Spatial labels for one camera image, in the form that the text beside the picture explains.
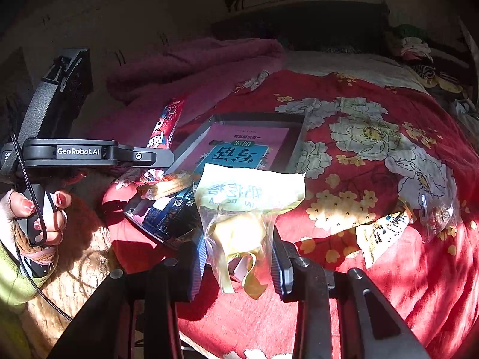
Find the green sleeve forearm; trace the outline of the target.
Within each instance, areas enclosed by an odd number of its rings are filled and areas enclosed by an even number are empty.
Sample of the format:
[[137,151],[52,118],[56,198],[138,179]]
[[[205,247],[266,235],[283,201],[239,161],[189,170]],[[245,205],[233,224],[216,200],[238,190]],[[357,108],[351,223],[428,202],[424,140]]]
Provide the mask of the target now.
[[46,358],[62,322],[1,248],[1,357]]

